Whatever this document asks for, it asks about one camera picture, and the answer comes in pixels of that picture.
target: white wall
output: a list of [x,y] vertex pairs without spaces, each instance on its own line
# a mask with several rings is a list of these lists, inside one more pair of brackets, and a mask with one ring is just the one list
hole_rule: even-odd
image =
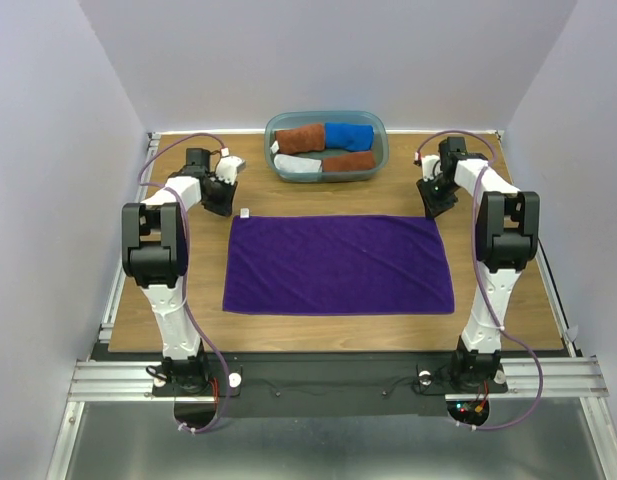
[[575,0],[80,0],[151,130],[362,109],[502,128]]
[[579,1],[504,140],[515,182],[541,196],[540,238],[617,425],[617,0]]
[[75,0],[0,2],[0,479],[45,478],[144,131]]

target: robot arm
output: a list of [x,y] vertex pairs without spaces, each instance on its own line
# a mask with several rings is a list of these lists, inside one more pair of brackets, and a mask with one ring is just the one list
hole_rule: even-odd
[[205,386],[208,370],[203,343],[185,307],[189,252],[181,209],[188,211],[201,203],[211,212],[230,216],[237,175],[245,167],[239,157],[225,155],[212,172],[210,155],[205,149],[187,149],[186,165],[171,175],[164,188],[122,209],[122,265],[157,320],[164,359],[159,373],[187,389]]
[[[477,288],[468,324],[453,354],[451,375],[459,384],[493,379],[499,368],[500,332],[512,290],[537,252],[539,196],[519,191],[490,168],[483,155],[468,153],[462,137],[442,141],[439,155],[424,157],[421,166],[423,178],[417,187],[428,218],[452,208],[459,188],[474,195],[479,204],[474,227],[478,275],[500,326],[495,325]],[[479,179],[483,169],[487,170]]]

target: wooden table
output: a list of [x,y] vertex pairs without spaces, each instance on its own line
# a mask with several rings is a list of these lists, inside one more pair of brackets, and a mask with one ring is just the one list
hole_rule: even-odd
[[[162,137],[160,148],[179,136]],[[372,180],[356,183],[292,184],[281,181],[267,166],[263,135],[225,135],[231,153],[244,158],[234,211],[247,207],[253,215],[307,216],[387,214],[423,216],[415,182],[421,169],[413,152],[426,135],[389,135],[390,161]],[[495,169],[508,178],[499,143]],[[467,139],[468,150],[487,153]],[[424,149],[436,153],[438,140]],[[184,163],[187,147],[214,150],[210,139],[196,138],[164,154],[156,162],[152,181],[164,182]],[[470,255],[471,197],[458,192],[459,203],[437,219],[455,291],[451,315],[384,315],[292,317],[240,315],[223,312],[222,298],[231,220],[201,206],[190,211],[192,247],[188,300],[197,321],[222,350],[228,351],[397,351],[453,350],[466,325],[476,281]],[[536,262],[519,279],[506,315],[506,328],[536,349],[561,349],[562,343]],[[126,279],[109,349],[113,352],[156,352],[161,337],[150,305],[134,280]],[[505,349],[518,348],[504,341]]]

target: purple towel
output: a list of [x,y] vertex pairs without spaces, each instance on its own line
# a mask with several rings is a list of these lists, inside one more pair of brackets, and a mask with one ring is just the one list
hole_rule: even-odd
[[235,217],[224,310],[271,315],[452,313],[434,220]]

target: gray plastic tub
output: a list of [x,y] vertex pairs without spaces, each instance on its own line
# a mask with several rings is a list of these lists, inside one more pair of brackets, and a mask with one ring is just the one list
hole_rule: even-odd
[[[270,151],[275,142],[275,131],[301,127],[309,123],[352,123],[356,125],[372,125],[375,139],[372,143],[372,152],[375,155],[377,166],[372,170],[360,170],[358,172],[321,172],[321,173],[290,173],[279,170],[274,162],[274,155]],[[332,112],[291,112],[277,115],[266,125],[264,135],[264,153],[266,162],[273,171],[287,182],[314,183],[314,182],[355,182],[368,180],[381,170],[388,162],[388,138],[386,129],[381,120],[372,113],[355,111],[332,111]],[[305,158],[323,159],[335,155],[349,153],[346,150],[326,149],[323,152],[301,153],[297,156]]]

